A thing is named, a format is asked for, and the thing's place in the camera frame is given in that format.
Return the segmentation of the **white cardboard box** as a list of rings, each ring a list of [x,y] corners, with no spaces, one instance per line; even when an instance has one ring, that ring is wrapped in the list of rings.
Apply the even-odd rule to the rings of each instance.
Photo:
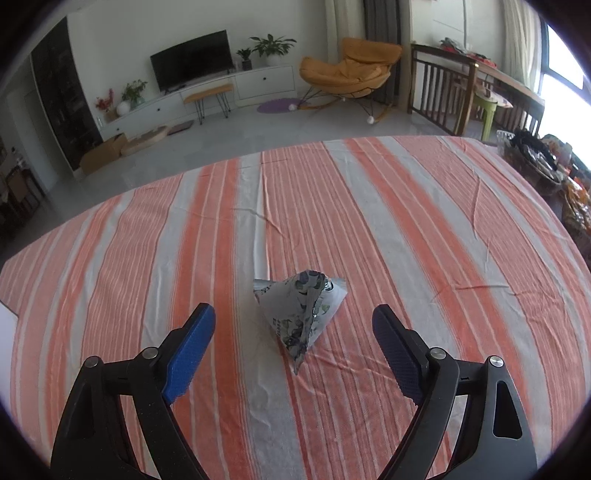
[[[16,336],[18,316],[3,302],[0,303],[0,355],[1,364],[8,365]]]

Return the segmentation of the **striped orange grey tablecloth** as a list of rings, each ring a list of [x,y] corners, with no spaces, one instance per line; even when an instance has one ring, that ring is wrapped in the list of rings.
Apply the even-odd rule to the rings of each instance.
[[[84,360],[126,360],[206,303],[173,414],[213,479],[374,479],[415,408],[377,342],[499,356],[544,459],[590,395],[590,272],[536,190],[452,137],[303,144],[114,196],[1,271],[1,397],[48,458]]]

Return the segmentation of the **grey pyramid snack packet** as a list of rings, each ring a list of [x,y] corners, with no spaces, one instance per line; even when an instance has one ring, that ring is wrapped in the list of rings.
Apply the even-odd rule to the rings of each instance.
[[[308,350],[344,302],[348,287],[344,279],[304,270],[280,281],[256,279],[253,295],[297,375]]]

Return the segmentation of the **cluttered side table items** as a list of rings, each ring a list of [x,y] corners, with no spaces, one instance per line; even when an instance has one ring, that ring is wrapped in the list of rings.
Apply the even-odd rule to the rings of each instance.
[[[496,132],[499,154],[548,203],[584,257],[590,256],[590,190],[575,175],[574,154],[553,135]]]

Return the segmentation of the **round beige cat scratcher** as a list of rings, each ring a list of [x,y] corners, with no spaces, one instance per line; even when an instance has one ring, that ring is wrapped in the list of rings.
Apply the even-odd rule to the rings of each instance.
[[[120,155],[124,157],[130,156],[155,145],[168,136],[169,130],[168,126],[160,126],[129,140],[121,148]]]

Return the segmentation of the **white round vase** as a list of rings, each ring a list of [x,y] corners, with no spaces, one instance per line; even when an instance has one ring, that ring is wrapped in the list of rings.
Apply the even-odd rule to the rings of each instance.
[[[128,101],[121,101],[117,106],[116,106],[116,114],[118,117],[123,117],[125,115],[127,115],[131,110],[131,106],[130,103]]]

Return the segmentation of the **green plastic stool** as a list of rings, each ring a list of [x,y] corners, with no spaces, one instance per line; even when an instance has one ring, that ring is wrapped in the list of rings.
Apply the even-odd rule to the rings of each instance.
[[[498,102],[490,98],[483,98],[479,94],[473,94],[473,105],[478,107],[483,114],[483,128],[480,140],[486,142],[490,136],[494,116],[498,107]]]

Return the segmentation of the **red flowers in vase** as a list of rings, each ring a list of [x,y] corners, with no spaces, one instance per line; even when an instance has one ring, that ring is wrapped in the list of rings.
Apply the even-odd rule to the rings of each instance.
[[[117,118],[116,107],[114,105],[114,91],[112,89],[108,90],[105,97],[97,97],[94,106],[103,114],[106,123],[110,123]]]

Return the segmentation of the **small wooden bench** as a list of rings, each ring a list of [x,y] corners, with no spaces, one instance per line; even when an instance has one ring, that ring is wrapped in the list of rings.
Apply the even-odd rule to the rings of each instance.
[[[205,119],[205,108],[204,102],[207,98],[214,97],[217,101],[218,106],[221,108],[221,112],[225,118],[228,118],[231,112],[231,107],[228,102],[228,93],[233,91],[233,85],[231,83],[222,84],[214,88],[209,88],[199,92],[192,93],[183,99],[183,103],[193,104],[197,109],[197,119],[200,125],[204,124]]]

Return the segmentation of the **dark wooden crib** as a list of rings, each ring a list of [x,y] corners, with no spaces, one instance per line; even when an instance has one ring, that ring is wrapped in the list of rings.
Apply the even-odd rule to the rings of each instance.
[[[413,43],[407,112],[419,114],[449,135],[464,136],[479,67],[466,55]]]

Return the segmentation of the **black glass display cabinet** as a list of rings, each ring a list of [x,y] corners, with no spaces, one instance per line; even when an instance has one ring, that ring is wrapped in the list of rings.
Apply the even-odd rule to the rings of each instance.
[[[85,99],[64,17],[31,53],[37,91],[56,141],[72,171],[102,143]]]

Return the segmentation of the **purple round floor mat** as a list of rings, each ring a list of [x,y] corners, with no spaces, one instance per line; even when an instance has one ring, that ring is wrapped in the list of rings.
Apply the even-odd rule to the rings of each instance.
[[[256,111],[262,114],[281,114],[296,111],[299,104],[297,98],[280,98],[263,102]]]

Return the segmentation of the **white tv cabinet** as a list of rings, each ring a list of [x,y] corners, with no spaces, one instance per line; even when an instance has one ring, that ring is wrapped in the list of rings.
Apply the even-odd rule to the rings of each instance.
[[[124,134],[131,139],[160,126],[204,121],[242,107],[296,94],[294,67],[280,65],[223,75],[163,94],[99,128],[103,140]]]

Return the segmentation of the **small potted plant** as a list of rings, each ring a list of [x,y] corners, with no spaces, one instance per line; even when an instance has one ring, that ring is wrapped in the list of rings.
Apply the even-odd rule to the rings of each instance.
[[[240,62],[242,62],[242,71],[252,70],[252,59],[250,59],[252,50],[250,48],[238,49],[236,54],[238,54]]]

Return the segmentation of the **large potted green plant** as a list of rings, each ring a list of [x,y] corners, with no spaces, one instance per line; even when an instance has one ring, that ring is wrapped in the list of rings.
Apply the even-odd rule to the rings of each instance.
[[[273,36],[267,34],[264,37],[252,36],[253,51],[259,54],[260,58],[266,59],[269,66],[279,66],[284,56],[297,44],[297,40],[284,36]]]

